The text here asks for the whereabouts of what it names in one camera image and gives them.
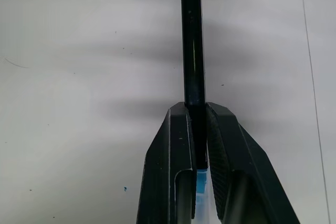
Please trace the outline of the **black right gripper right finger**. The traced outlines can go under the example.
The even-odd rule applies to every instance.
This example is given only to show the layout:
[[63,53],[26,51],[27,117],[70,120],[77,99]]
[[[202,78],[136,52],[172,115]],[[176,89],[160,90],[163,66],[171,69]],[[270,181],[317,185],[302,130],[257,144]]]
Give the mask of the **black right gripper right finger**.
[[226,107],[206,105],[208,158],[222,224],[300,224],[266,154]]

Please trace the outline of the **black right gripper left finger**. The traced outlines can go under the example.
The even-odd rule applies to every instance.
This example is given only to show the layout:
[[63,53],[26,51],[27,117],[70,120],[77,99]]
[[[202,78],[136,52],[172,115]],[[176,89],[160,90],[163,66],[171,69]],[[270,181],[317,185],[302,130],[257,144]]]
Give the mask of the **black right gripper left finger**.
[[191,224],[195,202],[191,119],[179,102],[168,109],[147,150],[136,224]]

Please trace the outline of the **black marker pen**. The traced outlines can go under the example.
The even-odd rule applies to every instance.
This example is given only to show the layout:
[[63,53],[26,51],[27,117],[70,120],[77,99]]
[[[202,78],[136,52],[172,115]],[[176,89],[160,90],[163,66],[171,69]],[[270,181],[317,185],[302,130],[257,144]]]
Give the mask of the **black marker pen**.
[[184,97],[195,147],[197,169],[207,169],[202,0],[181,0]]

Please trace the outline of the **blue translucent marker cap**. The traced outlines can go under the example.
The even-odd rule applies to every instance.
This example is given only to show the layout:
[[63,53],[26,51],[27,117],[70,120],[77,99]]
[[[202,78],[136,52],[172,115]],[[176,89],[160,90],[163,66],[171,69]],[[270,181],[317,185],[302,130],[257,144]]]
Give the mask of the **blue translucent marker cap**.
[[199,169],[196,180],[195,217],[191,224],[221,224],[217,216],[210,168]]

